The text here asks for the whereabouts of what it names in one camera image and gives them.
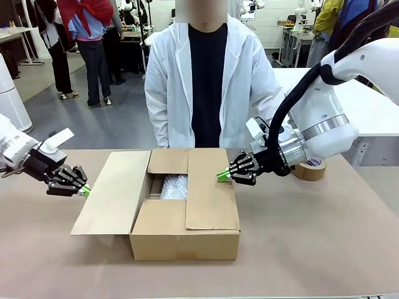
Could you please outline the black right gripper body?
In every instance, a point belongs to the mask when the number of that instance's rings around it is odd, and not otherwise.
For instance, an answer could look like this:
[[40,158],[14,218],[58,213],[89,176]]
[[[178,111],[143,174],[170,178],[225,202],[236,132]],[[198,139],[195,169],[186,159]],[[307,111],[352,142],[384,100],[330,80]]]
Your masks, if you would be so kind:
[[277,176],[282,176],[282,158],[280,154],[272,156],[267,147],[260,147],[253,151],[254,159],[258,165],[256,170],[257,176],[264,173],[274,173]]

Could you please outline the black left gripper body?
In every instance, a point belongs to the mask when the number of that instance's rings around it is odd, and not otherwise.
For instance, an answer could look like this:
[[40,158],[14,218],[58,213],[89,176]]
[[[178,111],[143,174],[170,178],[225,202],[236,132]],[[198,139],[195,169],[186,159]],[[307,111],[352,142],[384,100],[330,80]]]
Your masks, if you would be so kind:
[[47,154],[39,148],[33,148],[23,164],[23,172],[48,184],[54,175],[53,172],[60,168],[66,159],[67,154],[59,149],[53,154]]

